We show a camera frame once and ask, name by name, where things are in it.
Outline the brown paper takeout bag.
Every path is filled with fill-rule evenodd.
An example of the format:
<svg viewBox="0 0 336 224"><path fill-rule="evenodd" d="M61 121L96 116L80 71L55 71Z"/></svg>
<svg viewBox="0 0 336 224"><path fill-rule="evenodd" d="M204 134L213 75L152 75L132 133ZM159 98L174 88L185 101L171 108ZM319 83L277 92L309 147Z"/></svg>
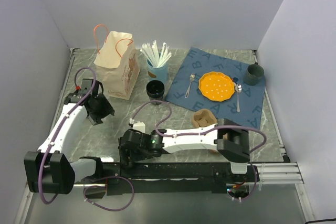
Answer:
<svg viewBox="0 0 336 224"><path fill-rule="evenodd" d="M93 30L98 51L94 60L96 72L108 96L129 100L140 73L133 35L107 30L100 47L96 35L98 27L107 26L98 24Z"/></svg>

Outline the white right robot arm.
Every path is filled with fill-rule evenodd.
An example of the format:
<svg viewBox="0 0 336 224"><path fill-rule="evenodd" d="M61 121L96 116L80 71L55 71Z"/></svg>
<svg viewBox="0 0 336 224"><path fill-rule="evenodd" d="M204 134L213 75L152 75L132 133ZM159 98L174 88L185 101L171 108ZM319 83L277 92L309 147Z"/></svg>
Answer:
<svg viewBox="0 0 336 224"><path fill-rule="evenodd" d="M135 162L179 151L216 151L229 161L230 177L242 181L250 162L249 133L246 127L228 119L189 130L155 129L146 134L136 123L119 138L120 162L130 168Z"/></svg>

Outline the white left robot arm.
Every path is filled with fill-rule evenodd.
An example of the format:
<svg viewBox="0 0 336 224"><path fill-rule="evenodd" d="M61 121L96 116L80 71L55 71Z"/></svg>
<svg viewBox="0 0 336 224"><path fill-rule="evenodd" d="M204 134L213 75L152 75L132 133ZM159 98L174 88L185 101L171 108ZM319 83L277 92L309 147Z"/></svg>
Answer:
<svg viewBox="0 0 336 224"><path fill-rule="evenodd" d="M114 109L103 94L103 85L93 79L83 79L81 86L64 100L62 113L50 135L35 152L27 152L24 166L31 192L68 194L74 184L85 178L92 183L103 179L103 164L98 157L82 157L70 162L71 142L82 123L88 120L99 125Z"/></svg>

